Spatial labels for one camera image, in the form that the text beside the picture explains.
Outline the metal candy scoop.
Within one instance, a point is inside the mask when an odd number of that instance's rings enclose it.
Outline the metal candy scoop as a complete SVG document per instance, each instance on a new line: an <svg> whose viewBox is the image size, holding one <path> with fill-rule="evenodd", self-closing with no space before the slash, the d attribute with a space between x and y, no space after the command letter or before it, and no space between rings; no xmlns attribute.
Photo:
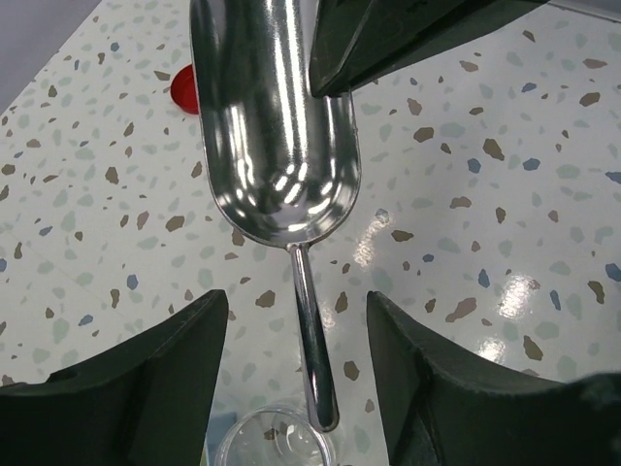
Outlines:
<svg viewBox="0 0 621 466"><path fill-rule="evenodd" d="M311 94L316 1L194 1L190 46L210 187L249 239L291 258L311 425L340 420L310 247L355 204L361 161L350 96Z"/></svg>

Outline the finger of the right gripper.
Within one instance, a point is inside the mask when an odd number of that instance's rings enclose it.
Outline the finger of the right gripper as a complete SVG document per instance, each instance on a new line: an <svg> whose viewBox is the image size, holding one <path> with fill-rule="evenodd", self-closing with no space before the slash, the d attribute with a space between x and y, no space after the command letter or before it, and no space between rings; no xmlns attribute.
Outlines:
<svg viewBox="0 0 621 466"><path fill-rule="evenodd" d="M542 1L321 1L310 55L315 97L338 96L495 32Z"/></svg>

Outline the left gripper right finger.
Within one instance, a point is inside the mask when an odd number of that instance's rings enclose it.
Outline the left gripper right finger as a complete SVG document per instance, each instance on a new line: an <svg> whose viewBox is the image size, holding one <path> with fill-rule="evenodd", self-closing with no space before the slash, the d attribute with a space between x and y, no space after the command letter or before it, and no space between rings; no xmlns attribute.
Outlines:
<svg viewBox="0 0 621 466"><path fill-rule="evenodd" d="M620 376L557 383L508 369L367 296L391 465L617 465Z"/></svg>

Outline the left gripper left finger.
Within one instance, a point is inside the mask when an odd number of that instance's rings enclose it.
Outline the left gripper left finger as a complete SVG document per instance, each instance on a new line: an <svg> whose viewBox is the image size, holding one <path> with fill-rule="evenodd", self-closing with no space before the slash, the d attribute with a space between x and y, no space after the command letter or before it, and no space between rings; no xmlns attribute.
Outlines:
<svg viewBox="0 0 621 466"><path fill-rule="evenodd" d="M228 312L212 290L43 383L2 387L2 464L199 464Z"/></svg>

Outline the red jar lid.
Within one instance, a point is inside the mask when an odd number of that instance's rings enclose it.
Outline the red jar lid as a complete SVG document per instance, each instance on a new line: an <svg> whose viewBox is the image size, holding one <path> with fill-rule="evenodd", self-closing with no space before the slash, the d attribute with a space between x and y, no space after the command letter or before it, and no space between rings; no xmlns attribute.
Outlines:
<svg viewBox="0 0 621 466"><path fill-rule="evenodd" d="M194 70L191 64L186 65L176 73L171 84L170 94L173 102L184 112L191 115L199 114Z"/></svg>

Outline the clear plastic jar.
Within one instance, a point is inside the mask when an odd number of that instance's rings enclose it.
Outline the clear plastic jar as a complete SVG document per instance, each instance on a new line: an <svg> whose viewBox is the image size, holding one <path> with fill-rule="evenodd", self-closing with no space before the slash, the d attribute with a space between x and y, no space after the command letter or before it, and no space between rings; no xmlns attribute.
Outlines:
<svg viewBox="0 0 621 466"><path fill-rule="evenodd" d="M336 465L330 434L321 433L306 414L286 405L259 408L240 418L219 416L227 430L206 436L210 465Z"/></svg>

